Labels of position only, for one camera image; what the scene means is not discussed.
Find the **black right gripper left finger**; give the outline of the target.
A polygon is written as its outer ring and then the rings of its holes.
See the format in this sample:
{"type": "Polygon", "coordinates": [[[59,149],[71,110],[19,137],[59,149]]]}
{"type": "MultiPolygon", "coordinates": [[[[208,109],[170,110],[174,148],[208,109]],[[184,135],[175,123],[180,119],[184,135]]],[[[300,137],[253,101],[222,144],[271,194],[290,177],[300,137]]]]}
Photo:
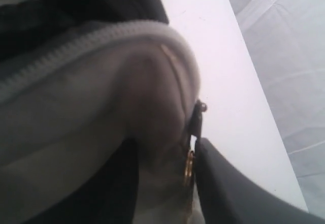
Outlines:
{"type": "Polygon", "coordinates": [[[126,139],[77,191],[27,223],[132,223],[138,184],[138,145],[126,139]]]}

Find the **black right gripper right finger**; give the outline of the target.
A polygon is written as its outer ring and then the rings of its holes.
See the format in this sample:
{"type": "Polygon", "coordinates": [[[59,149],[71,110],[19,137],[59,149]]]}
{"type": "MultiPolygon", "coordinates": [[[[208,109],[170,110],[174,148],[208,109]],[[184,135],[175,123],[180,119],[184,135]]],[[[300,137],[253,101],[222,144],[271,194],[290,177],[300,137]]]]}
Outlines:
{"type": "Polygon", "coordinates": [[[195,147],[196,182],[206,223],[313,224],[324,219],[262,189],[202,138],[195,147]]]}

